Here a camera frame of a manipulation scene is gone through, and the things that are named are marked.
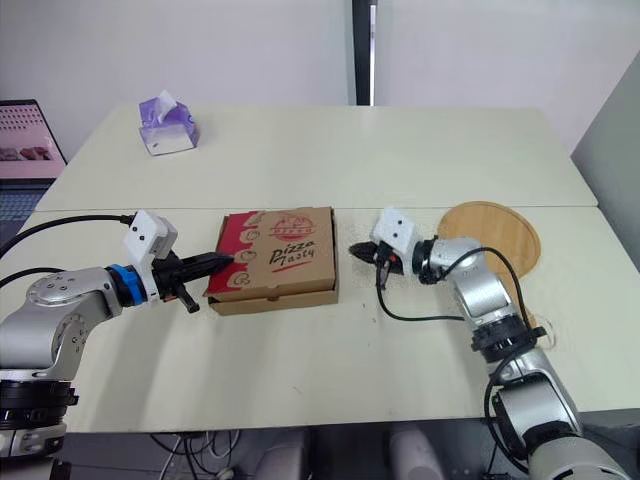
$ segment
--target floor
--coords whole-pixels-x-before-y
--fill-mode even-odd
[[[585,436],[604,448],[632,476],[640,478],[640,409],[584,414]],[[485,473],[493,443],[479,419],[418,422],[452,480],[478,479]],[[386,439],[388,423],[311,427],[310,465],[319,480],[390,480]],[[232,454],[236,478],[251,478],[263,453],[285,429],[244,430]],[[175,437],[160,436],[168,445]],[[158,478],[167,453],[146,434],[69,434],[59,454],[73,464],[72,479],[143,480]],[[222,463],[207,463],[218,470]],[[186,464],[165,479],[189,478]],[[493,473],[524,478],[498,453]]]

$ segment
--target round wooden board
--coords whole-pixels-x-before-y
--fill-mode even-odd
[[[441,238],[472,237],[487,247],[493,247],[507,257],[522,278],[540,258],[540,239],[533,226],[519,213],[491,202],[468,202],[453,207],[440,220]],[[489,268],[496,272],[512,301],[517,302],[509,271],[495,255],[486,255]],[[527,310],[530,320],[533,316]]]

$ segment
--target tissue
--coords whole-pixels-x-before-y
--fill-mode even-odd
[[[189,109],[166,90],[140,103],[140,120],[140,136],[151,155],[189,150],[198,143],[200,133]]]

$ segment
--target silver robotic arm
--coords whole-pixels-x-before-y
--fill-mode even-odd
[[[42,457],[62,447],[62,418],[78,402],[70,381],[96,326],[126,307],[173,298],[195,312],[184,284],[233,262],[218,253],[180,259],[171,250],[176,237],[166,219],[141,210],[125,237],[131,265],[41,278],[0,324],[0,461],[12,478],[56,470],[54,459]]]
[[[446,279],[453,285],[473,334],[471,347],[487,362],[485,416],[490,415],[491,400],[503,448],[515,459],[528,460],[532,478],[630,478],[606,452],[582,437],[573,400],[545,353],[535,346],[544,330],[531,328],[526,311],[521,314],[500,278],[487,267],[485,251],[501,256],[499,252],[466,237],[423,241],[414,223],[393,208],[384,210],[371,240],[376,245],[372,260],[383,282],[395,269],[424,284]],[[489,428],[495,435],[493,426]]]

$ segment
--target cardboard box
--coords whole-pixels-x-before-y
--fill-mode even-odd
[[[338,301],[330,207],[228,215],[216,251],[235,258],[204,293],[222,315]]]

